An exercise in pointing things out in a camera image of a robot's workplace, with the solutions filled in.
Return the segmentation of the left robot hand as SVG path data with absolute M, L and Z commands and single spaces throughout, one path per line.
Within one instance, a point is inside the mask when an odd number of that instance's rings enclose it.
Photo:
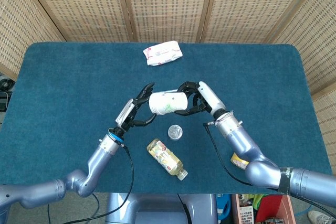
M 136 98 L 130 99 L 120 114 L 116 118 L 116 124 L 119 128 L 121 128 L 124 132 L 127 132 L 131 127 L 143 127 L 151 124 L 156 118 L 156 113 L 152 113 L 152 115 L 145 121 L 139 121 L 135 119 L 135 116 L 139 110 L 139 108 L 149 102 L 149 98 L 152 94 L 153 87 L 155 83 L 151 82 L 144 86 L 144 88 L 140 91 L 140 93 L 136 96 Z

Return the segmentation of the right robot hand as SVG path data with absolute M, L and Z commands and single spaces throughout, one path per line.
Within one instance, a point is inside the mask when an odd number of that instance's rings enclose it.
M 207 111 L 215 120 L 226 114 L 224 103 L 218 98 L 214 91 L 203 81 L 187 81 L 180 85 L 177 90 L 186 94 L 187 99 L 193 96 L 193 107 L 190 109 L 177 110 L 174 113 L 181 116 L 189 116 L 199 112 Z

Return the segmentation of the white paper cup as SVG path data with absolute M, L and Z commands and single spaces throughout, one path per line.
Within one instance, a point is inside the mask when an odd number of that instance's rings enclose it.
M 185 110 L 187 105 L 187 96 L 183 92 L 157 92 L 151 94 L 149 98 L 150 110 L 157 115 Z

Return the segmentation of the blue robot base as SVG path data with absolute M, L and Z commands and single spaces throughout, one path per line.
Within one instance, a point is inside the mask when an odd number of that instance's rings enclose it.
M 218 224 L 214 194 L 111 193 L 104 224 Z

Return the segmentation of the small clear round lid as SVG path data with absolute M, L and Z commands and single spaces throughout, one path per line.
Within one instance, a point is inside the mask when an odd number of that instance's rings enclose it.
M 171 140 L 178 141 L 183 135 L 183 129 L 179 125 L 174 124 L 169 127 L 167 134 Z

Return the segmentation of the yellow drink plastic bottle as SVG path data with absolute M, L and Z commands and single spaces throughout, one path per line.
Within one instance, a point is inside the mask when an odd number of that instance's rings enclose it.
M 176 176 L 180 181 L 188 175 L 182 161 L 158 138 L 154 139 L 146 149 L 170 175 Z

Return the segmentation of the teal carpet table mat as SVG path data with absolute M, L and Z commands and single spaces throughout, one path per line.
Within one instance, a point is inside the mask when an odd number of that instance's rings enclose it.
M 280 167 L 331 174 L 301 57 L 292 45 L 180 44 L 183 56 L 148 66 L 147 43 L 42 42 L 25 53 L 0 129 L 0 184 L 62 179 L 87 162 L 124 105 L 154 82 L 155 92 L 207 83 Z M 96 190 L 108 193 L 252 193 L 207 112 L 159 115 L 124 135 Z M 183 129 L 173 141 L 167 131 Z M 158 138 L 183 163 L 180 181 L 147 151 Z

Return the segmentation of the yellow tape roll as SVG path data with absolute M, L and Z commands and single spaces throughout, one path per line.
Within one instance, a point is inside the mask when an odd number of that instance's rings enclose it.
M 230 161 L 235 165 L 237 166 L 238 168 L 242 169 L 242 170 L 245 170 L 247 165 L 249 164 L 248 161 L 245 161 L 241 158 L 238 157 L 238 155 L 236 153 L 233 153 Z

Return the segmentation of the white tissue pack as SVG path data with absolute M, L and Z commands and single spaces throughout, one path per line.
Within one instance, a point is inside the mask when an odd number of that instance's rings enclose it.
M 177 41 L 167 41 L 143 50 L 148 66 L 158 66 L 172 62 L 183 56 Z

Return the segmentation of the blue plastic container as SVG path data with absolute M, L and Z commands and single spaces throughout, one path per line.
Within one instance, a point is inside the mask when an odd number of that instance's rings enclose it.
M 229 216 L 231 210 L 231 196 L 230 194 L 217 194 L 216 202 L 218 222 L 221 222 Z

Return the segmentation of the pink plastic basket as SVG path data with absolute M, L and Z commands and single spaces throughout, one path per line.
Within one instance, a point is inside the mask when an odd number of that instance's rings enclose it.
M 231 195 L 232 215 L 234 224 L 254 224 L 254 209 L 252 206 L 241 207 L 237 194 Z

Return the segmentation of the grey power adapter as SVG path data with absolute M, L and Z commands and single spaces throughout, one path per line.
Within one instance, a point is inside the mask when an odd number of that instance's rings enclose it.
M 6 112 L 9 106 L 9 102 L 12 96 L 12 92 L 0 92 L 0 112 Z

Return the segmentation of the red box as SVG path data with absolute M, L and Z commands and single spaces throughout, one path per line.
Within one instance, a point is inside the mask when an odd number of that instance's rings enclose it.
M 262 222 L 270 217 L 283 219 L 285 224 L 296 224 L 288 195 L 267 195 L 261 199 L 255 222 Z

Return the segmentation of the grey shoe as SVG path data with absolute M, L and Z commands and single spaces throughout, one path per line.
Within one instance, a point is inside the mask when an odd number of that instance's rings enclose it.
M 336 219 L 322 212 L 311 210 L 307 212 L 311 224 L 336 224 Z

